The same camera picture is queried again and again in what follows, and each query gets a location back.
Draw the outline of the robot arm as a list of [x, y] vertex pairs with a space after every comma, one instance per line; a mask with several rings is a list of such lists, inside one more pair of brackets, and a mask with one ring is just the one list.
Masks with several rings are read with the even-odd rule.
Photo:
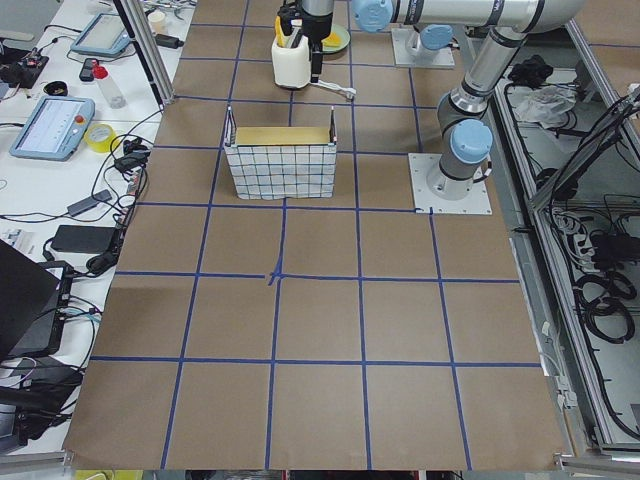
[[438, 52], [447, 48], [453, 40], [453, 27], [448, 24], [413, 26], [405, 41], [405, 48], [412, 56]]
[[582, 8], [581, 1], [355, 1], [358, 27], [378, 32], [393, 23], [450, 24], [487, 27], [489, 33], [461, 84], [438, 106], [443, 153], [439, 170], [463, 181], [474, 176], [480, 159], [465, 163], [451, 141], [454, 130], [467, 120], [481, 120], [498, 80], [530, 33], [558, 28]]

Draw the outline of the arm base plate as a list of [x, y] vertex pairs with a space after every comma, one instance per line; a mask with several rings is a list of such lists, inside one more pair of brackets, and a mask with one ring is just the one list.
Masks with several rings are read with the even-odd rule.
[[453, 28], [446, 24], [391, 30], [395, 65], [404, 68], [453, 69]]
[[491, 215], [492, 208], [480, 167], [472, 179], [452, 180], [440, 170], [440, 154], [410, 153], [409, 171], [414, 210], [420, 214]]

